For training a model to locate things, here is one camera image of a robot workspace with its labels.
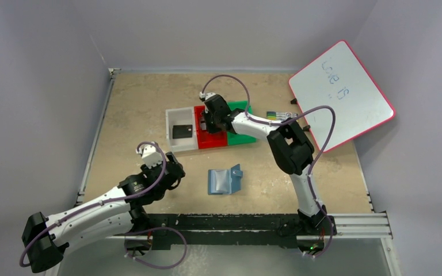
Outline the white plastic bin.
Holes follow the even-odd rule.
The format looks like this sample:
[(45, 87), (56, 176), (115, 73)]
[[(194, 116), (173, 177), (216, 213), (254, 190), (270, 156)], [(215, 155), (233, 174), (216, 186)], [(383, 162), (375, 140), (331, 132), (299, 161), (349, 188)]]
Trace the white plastic bin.
[(172, 152), (199, 149), (193, 107), (166, 109), (166, 140)]

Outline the marker pen pack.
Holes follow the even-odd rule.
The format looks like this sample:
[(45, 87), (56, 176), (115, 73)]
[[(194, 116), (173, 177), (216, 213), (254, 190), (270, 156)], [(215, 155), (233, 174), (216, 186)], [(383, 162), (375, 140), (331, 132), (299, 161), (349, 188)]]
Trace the marker pen pack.
[(275, 112), (275, 111), (266, 112), (266, 118), (275, 121), (285, 121), (290, 118), (296, 118), (297, 116), (298, 114), (293, 112)]

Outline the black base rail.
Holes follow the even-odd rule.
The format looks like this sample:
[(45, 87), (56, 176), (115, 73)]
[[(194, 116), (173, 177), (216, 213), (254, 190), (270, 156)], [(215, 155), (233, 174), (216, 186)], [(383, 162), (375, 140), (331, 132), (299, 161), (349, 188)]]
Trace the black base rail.
[(302, 227), (299, 214), (167, 214), (141, 215), (128, 235), (149, 236), (154, 250), (174, 244), (278, 246), (321, 251), (332, 234)]

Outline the blue card holder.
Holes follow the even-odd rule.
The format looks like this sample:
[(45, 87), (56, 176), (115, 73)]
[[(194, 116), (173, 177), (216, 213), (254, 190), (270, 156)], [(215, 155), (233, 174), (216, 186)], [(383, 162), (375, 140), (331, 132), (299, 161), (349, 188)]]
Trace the blue card holder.
[(209, 195), (230, 195), (241, 191), (243, 171), (241, 165), (236, 164), (230, 169), (208, 170)]

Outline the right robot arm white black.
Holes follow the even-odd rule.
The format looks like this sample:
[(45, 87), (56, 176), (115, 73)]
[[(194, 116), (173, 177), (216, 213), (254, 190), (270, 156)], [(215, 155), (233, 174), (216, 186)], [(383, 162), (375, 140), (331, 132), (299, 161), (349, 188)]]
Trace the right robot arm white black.
[(311, 183), (314, 146), (301, 126), (294, 119), (274, 121), (251, 116), (242, 109), (232, 110), (216, 93), (200, 92), (199, 97), (205, 105), (202, 115), (209, 133), (226, 131), (268, 143), (277, 166), (291, 179), (302, 227), (318, 233), (336, 234), (336, 226)]

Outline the black card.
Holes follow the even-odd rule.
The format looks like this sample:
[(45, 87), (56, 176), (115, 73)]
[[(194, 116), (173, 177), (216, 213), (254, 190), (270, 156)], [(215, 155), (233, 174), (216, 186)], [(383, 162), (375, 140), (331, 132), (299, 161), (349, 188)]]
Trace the black card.
[(187, 139), (193, 136), (192, 125), (173, 125), (172, 139)]

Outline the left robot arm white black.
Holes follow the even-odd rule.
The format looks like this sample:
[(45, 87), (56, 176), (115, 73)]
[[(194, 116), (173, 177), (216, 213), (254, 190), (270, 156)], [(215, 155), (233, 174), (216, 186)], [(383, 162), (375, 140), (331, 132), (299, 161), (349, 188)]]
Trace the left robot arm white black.
[(41, 273), (58, 265), (66, 254), (113, 235), (142, 235), (165, 231), (154, 224), (144, 207), (161, 200), (185, 177), (183, 165), (172, 152), (141, 154), (140, 173), (130, 175), (103, 195), (72, 209), (45, 216), (30, 215), (21, 240), (19, 265)]

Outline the red plastic bin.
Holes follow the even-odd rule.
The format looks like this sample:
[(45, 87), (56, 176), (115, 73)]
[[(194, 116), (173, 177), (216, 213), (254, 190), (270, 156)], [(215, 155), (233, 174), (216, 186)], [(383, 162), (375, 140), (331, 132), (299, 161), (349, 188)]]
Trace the red plastic bin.
[(198, 149), (208, 149), (227, 146), (226, 132), (218, 132), (214, 134), (208, 133), (207, 130), (201, 128), (203, 117), (201, 113), (204, 111), (204, 106), (194, 106), (196, 137)]

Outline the whiteboard with pink frame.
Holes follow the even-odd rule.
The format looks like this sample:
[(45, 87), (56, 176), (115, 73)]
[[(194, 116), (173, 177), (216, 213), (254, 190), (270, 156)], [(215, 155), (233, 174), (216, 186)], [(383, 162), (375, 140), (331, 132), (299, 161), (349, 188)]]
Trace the whiteboard with pink frame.
[(340, 40), (289, 78), (318, 149), (328, 152), (392, 120), (395, 109), (349, 43)]

